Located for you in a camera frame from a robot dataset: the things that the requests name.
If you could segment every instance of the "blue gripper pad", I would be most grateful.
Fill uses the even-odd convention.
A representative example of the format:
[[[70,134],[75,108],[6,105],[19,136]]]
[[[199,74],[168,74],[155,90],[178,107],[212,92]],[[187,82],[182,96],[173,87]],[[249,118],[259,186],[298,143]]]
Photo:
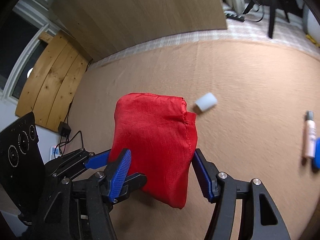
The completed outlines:
[[[129,149],[123,149],[115,163],[118,161],[120,161],[120,163],[109,182],[108,199],[110,202],[114,201],[120,195],[121,188],[131,165],[131,151]]]
[[[108,163],[110,151],[111,149],[104,151],[102,153],[96,154],[92,157],[89,157],[89,159],[84,163],[84,166],[87,169],[93,169],[93,170],[100,168],[102,166],[106,166]]]
[[[192,158],[192,166],[196,173],[203,196],[212,203],[214,199],[214,194],[212,192],[212,180],[209,178],[207,170],[205,169],[197,151],[195,151]]]

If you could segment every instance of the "wood panel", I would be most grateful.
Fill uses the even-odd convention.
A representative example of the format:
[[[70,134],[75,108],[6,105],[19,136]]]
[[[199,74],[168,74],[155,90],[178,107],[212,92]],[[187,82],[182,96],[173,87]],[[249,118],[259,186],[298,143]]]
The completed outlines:
[[[21,117],[33,111],[37,125],[58,131],[91,58],[63,31],[52,38],[42,33],[39,39],[48,45],[27,79],[16,115]]]
[[[50,41],[52,41],[53,37],[49,33],[41,32],[38,39],[46,43],[49,43]]]
[[[23,116],[33,110],[44,80],[68,40],[59,32],[45,48],[27,79],[16,108],[16,115]]]
[[[88,61],[81,54],[79,54],[72,63],[52,105],[46,124],[48,129],[58,131],[58,125],[60,121],[64,121],[67,115],[69,104],[73,100],[74,93],[76,92],[79,82],[86,71],[87,64]]]
[[[33,112],[36,124],[46,126],[58,90],[79,52],[68,42],[52,65],[37,97]]]
[[[95,61],[155,38],[227,28],[221,0],[54,0],[52,10]]]

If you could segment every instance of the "blue bottle cap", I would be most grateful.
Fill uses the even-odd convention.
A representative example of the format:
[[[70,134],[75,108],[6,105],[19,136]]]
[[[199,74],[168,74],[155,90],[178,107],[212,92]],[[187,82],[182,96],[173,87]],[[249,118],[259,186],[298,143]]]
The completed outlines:
[[[315,168],[320,169],[320,138],[317,138],[316,141],[316,152],[312,164]]]

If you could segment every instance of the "beige carpet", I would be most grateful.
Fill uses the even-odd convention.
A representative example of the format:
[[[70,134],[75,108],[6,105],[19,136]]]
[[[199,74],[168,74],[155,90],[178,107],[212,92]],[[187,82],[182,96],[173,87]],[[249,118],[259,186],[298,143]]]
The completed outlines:
[[[74,97],[69,124],[85,148],[112,146],[117,100],[130,92],[182,96],[193,109],[212,92],[218,105],[197,116],[198,147],[235,179],[260,178],[292,240],[299,238],[320,195],[320,174],[301,165],[303,116],[320,124],[320,62],[296,49],[266,43],[204,41],[159,48],[89,70]],[[79,146],[79,141],[69,150]],[[118,239],[203,239],[214,205],[202,197],[192,168],[185,208],[136,192],[111,219]],[[237,201],[237,239],[241,201]]]

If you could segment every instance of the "concealer tube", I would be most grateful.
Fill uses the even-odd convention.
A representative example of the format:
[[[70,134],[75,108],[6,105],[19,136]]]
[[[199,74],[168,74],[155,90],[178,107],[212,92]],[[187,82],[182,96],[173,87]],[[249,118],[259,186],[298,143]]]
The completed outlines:
[[[316,148],[316,123],[313,121],[313,112],[307,111],[305,115],[305,151],[304,157],[313,159]]]

